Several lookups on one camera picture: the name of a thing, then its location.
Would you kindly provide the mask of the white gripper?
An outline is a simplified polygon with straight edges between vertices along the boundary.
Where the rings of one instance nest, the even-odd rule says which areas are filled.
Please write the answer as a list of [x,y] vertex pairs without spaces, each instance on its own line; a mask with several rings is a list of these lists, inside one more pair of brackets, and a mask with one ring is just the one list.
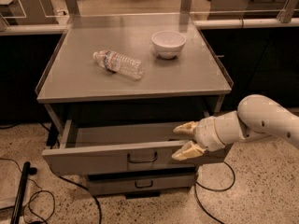
[[190,121],[174,128],[174,133],[194,135],[197,143],[205,148],[190,140],[177,150],[172,155],[172,158],[176,161],[184,161],[203,156],[206,149],[210,152],[224,149],[225,144],[223,144],[217,135],[215,121],[215,117],[208,117],[201,119],[199,122]]

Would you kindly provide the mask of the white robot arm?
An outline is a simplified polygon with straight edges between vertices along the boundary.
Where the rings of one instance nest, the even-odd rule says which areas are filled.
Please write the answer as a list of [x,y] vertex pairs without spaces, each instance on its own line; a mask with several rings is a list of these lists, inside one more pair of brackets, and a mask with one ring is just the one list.
[[176,161],[225,149],[235,142],[247,143],[268,136],[279,137],[299,147],[299,117],[259,94],[243,98],[236,111],[187,122],[173,132],[193,136],[172,155]]

